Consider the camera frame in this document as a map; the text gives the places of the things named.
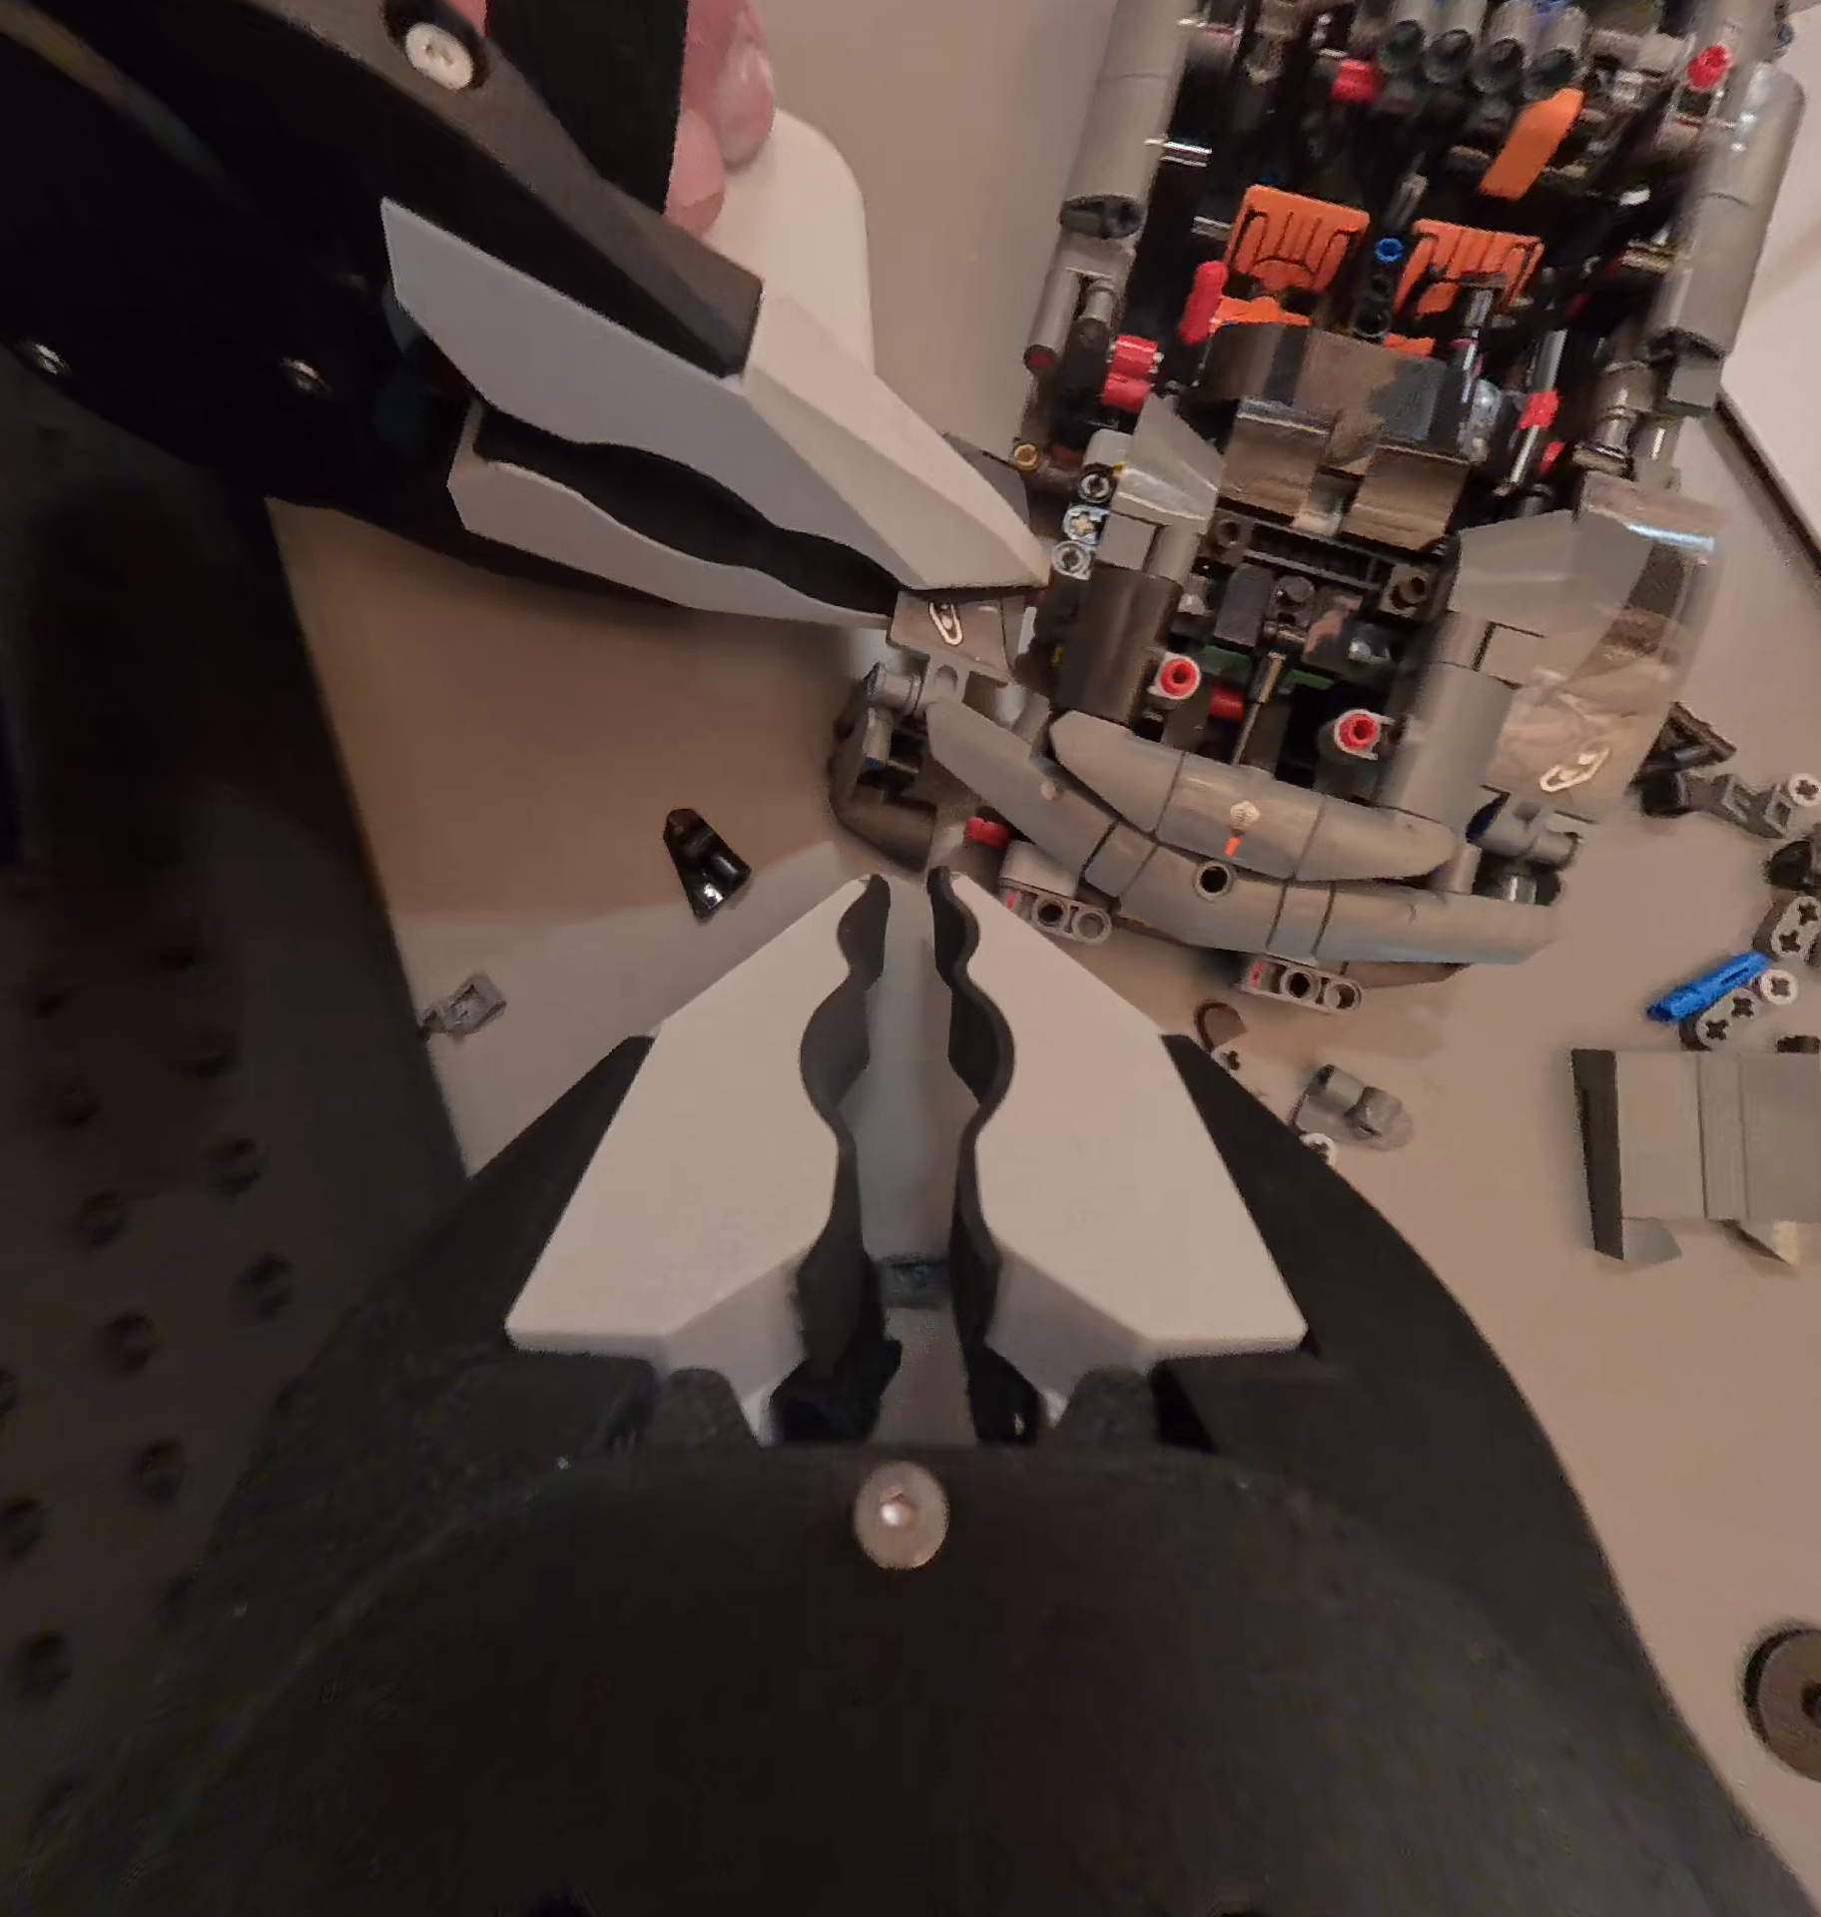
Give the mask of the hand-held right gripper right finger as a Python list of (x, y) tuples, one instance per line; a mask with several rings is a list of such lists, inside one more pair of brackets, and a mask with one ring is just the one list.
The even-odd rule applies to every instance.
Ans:
[(970, 1423), (1052, 1427), (1094, 1375), (1297, 1351), (1307, 1325), (1160, 1027), (980, 884), (926, 882), (970, 1095), (948, 1291)]

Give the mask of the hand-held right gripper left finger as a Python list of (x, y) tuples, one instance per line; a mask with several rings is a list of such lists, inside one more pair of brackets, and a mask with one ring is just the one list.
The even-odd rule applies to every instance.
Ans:
[(892, 892), (846, 884), (642, 1047), (509, 1309), (527, 1353), (722, 1379), (762, 1441), (862, 1441), (894, 1381), (844, 1113)]

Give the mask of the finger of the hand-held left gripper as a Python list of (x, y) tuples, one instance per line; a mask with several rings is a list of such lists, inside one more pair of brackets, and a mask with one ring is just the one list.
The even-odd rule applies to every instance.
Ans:
[(1028, 518), (786, 293), (754, 285), (744, 364), (710, 374), (401, 205), (381, 229), (403, 312), (497, 414), (662, 458), (900, 588), (1042, 588)]
[(886, 626), (898, 602), (872, 560), (776, 528), (668, 458), (569, 444), (481, 400), (447, 492), (469, 534), (686, 612)]

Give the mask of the grey lego car model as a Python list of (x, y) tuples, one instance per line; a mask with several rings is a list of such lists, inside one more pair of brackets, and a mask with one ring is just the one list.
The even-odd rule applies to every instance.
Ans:
[(1044, 588), (906, 592), (826, 764), (940, 800), (1066, 944), (1124, 924), (1345, 1011), (1521, 963), (1623, 802), (1821, 804), (1683, 708), (1719, 518), (1681, 432), (1806, 95), (1798, 5), (1114, 5), (1004, 474)]

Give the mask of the grey lego clip piece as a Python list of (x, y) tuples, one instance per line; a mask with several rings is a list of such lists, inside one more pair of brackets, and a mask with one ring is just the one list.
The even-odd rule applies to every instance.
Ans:
[(1307, 1075), (1291, 1125), (1301, 1137), (1375, 1153), (1401, 1151), (1415, 1135), (1403, 1101), (1335, 1065), (1315, 1067)]

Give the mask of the black lego wedge piece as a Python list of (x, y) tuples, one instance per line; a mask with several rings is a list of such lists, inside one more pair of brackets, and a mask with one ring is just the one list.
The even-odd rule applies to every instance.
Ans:
[(752, 882), (750, 864), (730, 850), (702, 814), (690, 808), (674, 808), (666, 814), (662, 846), (690, 918), (700, 926), (712, 922)]

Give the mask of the dark grey lego panel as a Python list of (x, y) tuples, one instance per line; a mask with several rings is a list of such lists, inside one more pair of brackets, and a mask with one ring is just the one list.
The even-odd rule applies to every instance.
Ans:
[(1787, 1269), (1821, 1267), (1821, 1041), (1767, 1051), (1569, 1053), (1593, 1253), (1679, 1259), (1719, 1229)]

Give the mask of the cluster of small lego connectors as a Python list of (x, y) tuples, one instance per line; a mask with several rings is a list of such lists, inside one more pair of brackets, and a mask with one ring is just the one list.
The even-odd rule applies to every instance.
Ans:
[(1765, 910), (1739, 951), (1671, 985), (1641, 1019), (1689, 1051), (1717, 1051), (1791, 1009), (1821, 973), (1821, 780), (1787, 774), (1753, 780), (1735, 766), (1735, 744), (1673, 704), (1641, 758), (1631, 794), (1651, 822), (1705, 820), (1763, 852)]

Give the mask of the black round lego disc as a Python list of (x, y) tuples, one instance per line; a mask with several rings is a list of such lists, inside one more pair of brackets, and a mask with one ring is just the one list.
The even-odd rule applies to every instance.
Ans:
[(1749, 1656), (1741, 1696), (1761, 1748), (1821, 1786), (1821, 1628), (1785, 1624), (1767, 1636)]

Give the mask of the person's left hand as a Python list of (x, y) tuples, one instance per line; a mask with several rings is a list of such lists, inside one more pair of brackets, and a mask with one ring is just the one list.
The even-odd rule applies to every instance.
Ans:
[(688, 3), (682, 81), (664, 219), (706, 237), (730, 177), (748, 167), (774, 125), (774, 79), (754, 3)]

